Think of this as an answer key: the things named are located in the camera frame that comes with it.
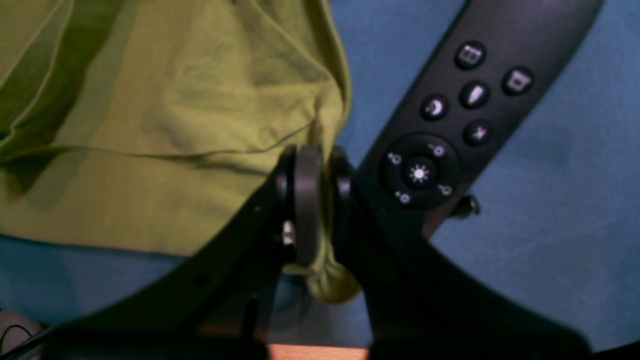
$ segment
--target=blue background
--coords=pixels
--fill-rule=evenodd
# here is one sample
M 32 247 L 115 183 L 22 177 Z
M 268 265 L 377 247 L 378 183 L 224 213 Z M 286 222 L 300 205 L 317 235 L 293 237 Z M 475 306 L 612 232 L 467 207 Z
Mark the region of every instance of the blue background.
M 353 80 L 339 143 L 357 165 L 463 5 L 334 0 Z M 609 0 L 557 83 L 472 193 L 483 213 L 433 243 L 474 277 L 601 350 L 640 338 L 640 1 Z M 60 323 L 183 259 L 0 237 L 0 307 Z M 284 277 L 270 340 L 366 347 L 362 297 L 330 307 Z

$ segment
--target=black cable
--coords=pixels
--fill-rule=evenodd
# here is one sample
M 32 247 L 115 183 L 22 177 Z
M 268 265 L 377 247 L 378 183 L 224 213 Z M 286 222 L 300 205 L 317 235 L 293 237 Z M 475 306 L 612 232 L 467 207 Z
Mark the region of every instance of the black cable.
M 7 328 L 4 330 L 4 333 L 2 334 L 2 336 L 0 337 L 0 354 L 2 354 L 2 346 L 3 346 L 3 343 L 4 343 L 4 338 L 5 338 L 5 337 L 6 337 L 6 335 L 9 333 L 9 330 L 11 330 L 11 329 L 15 329 L 15 328 L 21 329 L 21 330 L 23 330 L 24 332 L 26 332 L 26 333 L 27 333 L 27 335 L 29 336 L 29 338 L 31 338 L 31 337 L 33 336 L 33 335 L 31 335 L 31 333 L 30 333 L 27 329 L 25 329 L 25 327 L 24 327 L 24 326 L 22 326 L 22 325 L 18 325 L 18 324 L 16 324 L 16 323 L 15 323 L 15 324 L 13 324 L 13 325 L 11 325 L 11 326 L 7 327 Z

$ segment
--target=round button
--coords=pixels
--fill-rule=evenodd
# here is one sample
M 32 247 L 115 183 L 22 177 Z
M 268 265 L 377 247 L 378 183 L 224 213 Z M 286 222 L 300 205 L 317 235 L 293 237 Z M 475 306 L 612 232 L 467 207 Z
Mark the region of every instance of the round button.
M 525 67 L 514 67 L 502 78 L 502 91 L 507 95 L 522 95 L 532 87 L 533 72 Z
M 406 209 L 431 209 L 447 202 L 461 181 L 453 147 L 428 133 L 396 140 L 381 159 L 379 171 L 388 195 Z
M 493 126 L 483 119 L 472 121 L 465 129 L 465 141 L 471 146 L 480 146 L 493 137 Z
M 477 41 L 468 41 L 460 45 L 456 51 L 455 62 L 462 70 L 471 70 L 482 64 L 485 55 L 486 50 L 483 44 Z
M 449 101 L 442 95 L 431 95 L 427 97 L 420 107 L 420 113 L 426 120 L 438 120 L 447 115 L 449 111 Z
M 480 80 L 473 80 L 462 88 L 460 104 L 467 109 L 477 109 L 489 101 L 489 96 L 491 96 L 489 85 Z
M 410 188 L 423 190 L 438 179 L 438 168 L 426 156 L 413 156 L 404 164 L 402 177 Z

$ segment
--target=green cloth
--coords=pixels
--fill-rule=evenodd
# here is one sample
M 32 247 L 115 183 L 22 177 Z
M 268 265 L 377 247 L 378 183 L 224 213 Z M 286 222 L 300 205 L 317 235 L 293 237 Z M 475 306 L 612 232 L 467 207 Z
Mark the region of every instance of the green cloth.
M 0 0 L 0 233 L 188 256 L 351 99 L 324 0 Z M 303 274 L 354 278 L 323 241 Z

